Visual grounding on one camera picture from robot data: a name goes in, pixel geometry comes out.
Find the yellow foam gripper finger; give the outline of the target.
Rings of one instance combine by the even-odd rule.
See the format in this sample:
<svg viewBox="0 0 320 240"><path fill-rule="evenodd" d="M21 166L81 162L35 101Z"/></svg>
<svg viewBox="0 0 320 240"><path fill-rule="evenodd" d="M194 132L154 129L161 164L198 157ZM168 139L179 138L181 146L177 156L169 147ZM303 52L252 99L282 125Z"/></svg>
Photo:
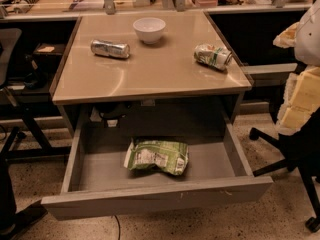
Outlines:
<svg viewBox="0 0 320 240"><path fill-rule="evenodd" d="M282 135L291 136L299 132L320 107L320 68L308 66L300 74L290 73L283 98L276 129Z"/></svg>

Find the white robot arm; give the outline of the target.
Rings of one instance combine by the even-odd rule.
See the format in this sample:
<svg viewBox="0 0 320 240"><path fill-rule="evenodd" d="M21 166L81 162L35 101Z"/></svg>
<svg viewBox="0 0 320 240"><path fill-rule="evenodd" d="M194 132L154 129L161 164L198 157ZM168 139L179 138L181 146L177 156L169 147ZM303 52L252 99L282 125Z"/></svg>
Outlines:
<svg viewBox="0 0 320 240"><path fill-rule="evenodd" d="M301 73L290 73L280 106L276 129L291 136L299 132L320 108L320 0L316 0L299 22L273 40L280 48L294 48L298 62L307 65Z"/></svg>

